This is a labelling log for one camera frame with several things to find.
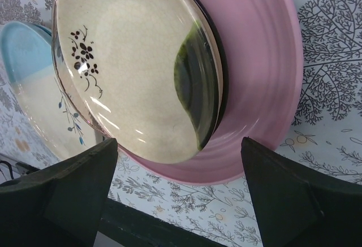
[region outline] glossy glaze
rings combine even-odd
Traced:
[[[60,89],[44,27],[13,21],[0,35],[10,84],[23,112],[47,147],[67,159],[102,141],[72,108]]]
[[[160,163],[185,161],[206,145],[218,74],[187,0],[57,0],[55,14],[67,66],[60,80],[71,80],[108,136]]]
[[[146,169],[192,185],[221,184],[243,175],[241,142],[249,136],[276,149],[293,120],[303,78],[303,48],[293,0],[200,0],[227,55],[229,98],[204,150],[177,165]]]

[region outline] ceramic dish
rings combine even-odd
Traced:
[[[42,25],[37,25],[37,24],[34,24],[34,25],[36,27],[42,29],[43,31],[45,31],[50,36],[52,36],[51,30],[49,28],[44,27]],[[54,42],[57,43],[57,44],[59,43],[57,41],[57,39],[54,39],[53,37],[51,39],[52,39],[52,45],[54,45]],[[51,53],[52,53],[53,63],[54,64],[57,64],[57,63],[61,64],[63,62],[63,57],[61,56],[59,45],[57,46],[57,48],[52,49]],[[81,102],[81,99],[80,99],[76,89],[74,88],[74,86],[72,86],[72,84],[70,84],[70,88],[68,89],[66,96],[68,97],[68,101],[72,105],[73,109],[75,109],[74,105],[72,104],[73,101],[74,102],[77,102],[77,101]],[[103,129],[94,120],[93,116],[89,113],[89,111],[88,111],[88,109],[87,109],[87,107],[85,105],[80,106],[80,107],[78,107],[78,109],[75,109],[75,110],[76,110],[76,112],[78,114],[81,114],[81,117],[83,118],[83,120],[85,120],[89,125],[91,125],[92,128],[94,128],[99,134],[104,133]]]
[[[219,114],[216,125],[217,129],[225,113],[227,95],[229,92],[229,74],[227,70],[226,54],[219,32],[217,31],[217,28],[212,18],[210,17],[208,11],[205,9],[204,5],[202,5],[200,0],[189,0],[189,2],[197,12],[198,16],[200,17],[200,21],[202,22],[205,28],[206,34],[209,36],[209,41],[212,50],[214,50],[216,66],[218,70],[218,77],[222,77],[222,79],[219,78],[219,88],[220,88],[219,92],[220,93],[222,92],[222,95],[219,95],[221,98],[221,102],[219,103]]]
[[[227,56],[225,114],[205,149],[175,165],[132,157],[147,170],[191,185],[222,184],[243,175],[244,136],[275,150],[293,120],[303,78],[300,27],[292,0],[200,0]]]
[[[108,136],[158,163],[205,147],[222,77],[188,0],[56,0],[54,13],[67,66],[59,79],[72,81]]]
[[[60,159],[93,147],[102,136],[61,91],[51,60],[50,31],[13,21],[0,34],[5,69],[19,105],[45,145]]]

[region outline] tree illustration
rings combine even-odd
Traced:
[[[236,222],[235,228],[234,234],[240,241],[244,242],[246,240],[254,246],[261,243],[261,237],[257,234],[255,227],[244,226],[243,222],[239,220]]]
[[[131,177],[128,177],[125,183],[120,179],[115,179],[112,184],[118,189],[122,188],[122,191],[127,194],[134,193],[138,198],[147,200],[148,202],[154,202],[155,198],[166,201],[164,199],[164,192],[146,182],[140,183]]]
[[[158,184],[158,183],[160,183],[161,180],[162,180],[160,176],[151,174],[150,172],[147,172],[147,173],[146,173],[146,176],[149,177],[149,178],[151,178],[151,180],[152,180],[152,182],[153,182],[154,184]]]
[[[39,10],[30,2],[22,6],[20,0],[0,0],[0,24],[13,20],[43,24]]]
[[[232,247],[242,247],[235,241],[235,235],[226,230],[224,226],[208,221],[208,228],[204,228],[200,225],[199,221],[192,219],[189,216],[186,219],[190,222],[189,227],[183,227],[185,230],[199,234],[202,237],[216,241],[224,242]]]
[[[204,186],[201,189],[197,189],[175,182],[168,181],[167,183],[171,188],[170,196],[174,203],[171,208],[176,213],[190,213],[196,209],[204,212],[213,201],[232,206],[232,202],[227,197],[221,199],[216,195],[216,190],[213,186]]]
[[[314,125],[323,111],[342,120],[362,82],[362,0],[311,0],[298,15],[305,66],[293,125]]]
[[[0,87],[0,102],[8,111],[12,109],[12,101],[10,99],[10,96],[7,94],[7,92],[5,92],[2,87]]]
[[[117,161],[118,171],[123,172],[124,174],[129,175],[131,172],[136,172],[140,169],[140,166],[132,165],[130,158],[127,155],[119,154]]]

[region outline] gray tree pattern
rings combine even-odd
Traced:
[[[213,186],[201,187],[189,187],[186,185],[177,184],[175,182],[168,182],[171,188],[171,198],[173,205],[171,206],[176,213],[190,213],[198,209],[200,212],[204,212],[207,209],[208,204],[213,201],[218,201],[224,205],[232,206],[232,202],[229,198],[225,197],[220,199],[216,195],[216,189]]]
[[[146,173],[146,176],[152,180],[153,184],[158,184],[162,180],[160,176],[154,175],[150,172]]]
[[[337,148],[338,153],[342,156],[342,161],[350,161],[355,167],[362,165],[362,157],[356,151],[347,151],[344,146]],[[323,172],[327,175],[338,177],[340,179],[362,185],[362,173],[353,169],[347,169],[340,166],[330,165],[325,162],[320,163],[310,151],[300,155],[299,162],[304,162],[310,168]]]
[[[146,182],[138,182],[137,180],[128,177],[126,182],[123,182],[119,178],[115,178],[112,182],[114,187],[118,189],[122,189],[122,191],[126,192],[127,194],[135,194],[138,198],[147,200],[148,202],[154,202],[155,198],[159,198],[164,200],[164,192],[157,189],[155,186],[151,186]]]
[[[300,8],[299,20],[306,65],[293,125],[314,125],[324,110],[342,120],[359,104],[362,0],[311,0]]]
[[[18,100],[16,99],[16,96],[14,95],[14,93],[12,91],[10,91],[10,93],[11,93],[11,102],[12,102],[12,106],[14,107],[14,111],[19,114],[24,115],[24,112],[21,109],[21,107],[18,103]]]
[[[140,166],[132,165],[132,162],[130,162],[130,158],[128,156],[124,154],[119,154],[117,160],[117,169],[118,171],[129,175],[131,172],[138,171],[140,169]]]
[[[37,161],[42,162],[45,167],[53,164],[53,161],[49,155],[40,154],[38,152],[32,152],[32,155],[36,158]]]
[[[254,246],[261,243],[261,238],[257,234],[255,227],[246,227],[242,221],[236,222],[235,230],[231,233],[225,226],[218,223],[208,221],[208,227],[204,228],[200,225],[198,220],[190,218],[189,216],[187,216],[186,219],[189,221],[190,225],[189,227],[184,227],[184,229],[216,242],[222,242],[231,245],[232,247],[242,247],[239,242],[245,241],[252,243]],[[169,222],[176,226],[179,225],[176,220],[170,219]]]
[[[10,96],[2,87],[0,87],[0,102],[8,111],[12,109],[12,101]]]
[[[20,0],[0,0],[0,24],[13,20],[43,24],[39,10],[30,2],[22,6]]]

